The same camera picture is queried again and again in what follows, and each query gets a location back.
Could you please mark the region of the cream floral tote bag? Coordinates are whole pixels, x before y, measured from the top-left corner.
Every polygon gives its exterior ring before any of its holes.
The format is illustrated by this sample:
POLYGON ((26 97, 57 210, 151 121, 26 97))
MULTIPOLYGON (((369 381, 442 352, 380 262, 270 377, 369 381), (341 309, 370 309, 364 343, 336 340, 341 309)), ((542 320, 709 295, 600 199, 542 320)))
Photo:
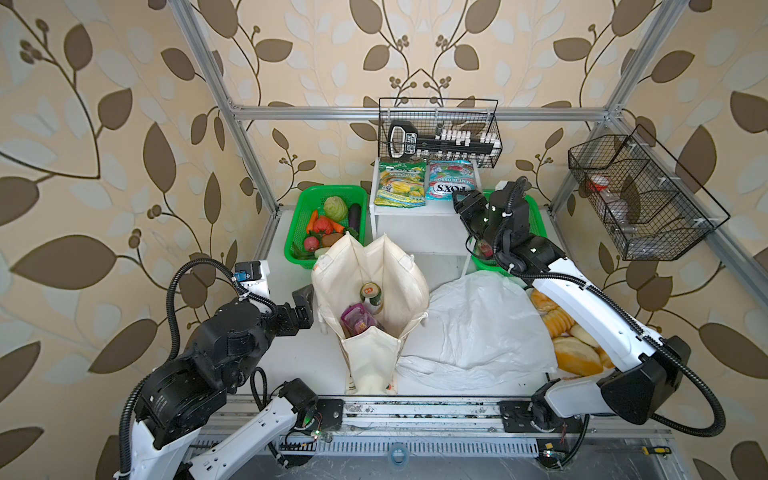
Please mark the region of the cream floral tote bag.
POLYGON ((429 289, 414 257, 385 235, 364 246, 346 234, 316 260, 312 285, 318 319, 340 341, 348 391, 396 394, 406 339, 428 317, 429 289))

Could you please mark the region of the Fox's candy bag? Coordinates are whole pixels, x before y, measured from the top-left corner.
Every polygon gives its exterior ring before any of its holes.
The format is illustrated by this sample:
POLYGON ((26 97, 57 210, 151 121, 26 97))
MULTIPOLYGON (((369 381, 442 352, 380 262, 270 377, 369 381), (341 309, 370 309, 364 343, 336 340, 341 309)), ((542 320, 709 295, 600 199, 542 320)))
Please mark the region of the Fox's candy bag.
POLYGON ((428 200, 450 200, 454 192, 477 189, 474 167, 466 160, 430 163, 426 181, 428 200))

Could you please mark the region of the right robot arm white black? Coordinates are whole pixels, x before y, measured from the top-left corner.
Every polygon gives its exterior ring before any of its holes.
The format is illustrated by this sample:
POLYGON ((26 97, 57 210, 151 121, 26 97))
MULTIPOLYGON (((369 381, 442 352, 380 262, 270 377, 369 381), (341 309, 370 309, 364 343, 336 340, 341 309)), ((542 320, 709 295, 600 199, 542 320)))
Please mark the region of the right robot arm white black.
POLYGON ((562 307, 614 364, 610 374, 551 381, 537 390, 532 410, 538 426, 549 428, 553 417, 614 414, 635 425, 654 420, 691 436, 722 433, 724 409, 710 387, 688 367, 688 344, 677 336, 665 338, 636 321, 584 277, 561 248, 533 234, 525 199, 527 184, 521 177, 490 196, 479 190, 455 192, 453 208, 469 235, 488 243, 498 267, 562 307), (657 414, 683 379, 709 404, 711 425, 687 426, 657 414))

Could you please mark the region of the purple candy bag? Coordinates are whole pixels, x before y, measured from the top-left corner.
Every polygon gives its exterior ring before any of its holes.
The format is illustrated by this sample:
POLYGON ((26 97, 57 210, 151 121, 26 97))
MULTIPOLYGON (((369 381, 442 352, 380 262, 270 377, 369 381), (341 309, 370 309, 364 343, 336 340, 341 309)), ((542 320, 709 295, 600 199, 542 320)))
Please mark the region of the purple candy bag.
POLYGON ((350 305, 341 315, 341 323, 349 337, 364 333, 369 328, 379 326, 377 320, 365 303, 350 305))

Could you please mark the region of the green tin can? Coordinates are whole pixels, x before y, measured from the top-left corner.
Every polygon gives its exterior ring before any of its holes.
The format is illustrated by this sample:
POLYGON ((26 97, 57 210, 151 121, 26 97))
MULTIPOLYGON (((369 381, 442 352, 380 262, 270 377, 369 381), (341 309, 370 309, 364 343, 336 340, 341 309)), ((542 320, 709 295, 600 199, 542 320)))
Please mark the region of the green tin can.
POLYGON ((383 307, 383 292, 375 282, 366 282, 360 288, 360 299, 365 309, 377 315, 383 307))

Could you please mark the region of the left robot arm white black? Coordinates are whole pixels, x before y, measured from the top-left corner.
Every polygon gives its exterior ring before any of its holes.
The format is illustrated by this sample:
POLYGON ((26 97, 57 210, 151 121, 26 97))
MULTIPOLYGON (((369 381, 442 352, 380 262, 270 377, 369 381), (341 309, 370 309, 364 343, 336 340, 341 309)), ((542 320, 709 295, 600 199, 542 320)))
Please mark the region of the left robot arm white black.
POLYGON ((222 305, 191 336, 184 352, 145 377, 129 395, 119 427, 118 479, 228 479, 280 436, 307 431, 318 419, 317 396, 300 379, 255 395, 259 413, 213 449, 186 462, 188 447, 229 395, 252 383, 263 355, 280 336, 313 324, 314 289, 292 304, 258 295, 222 305))

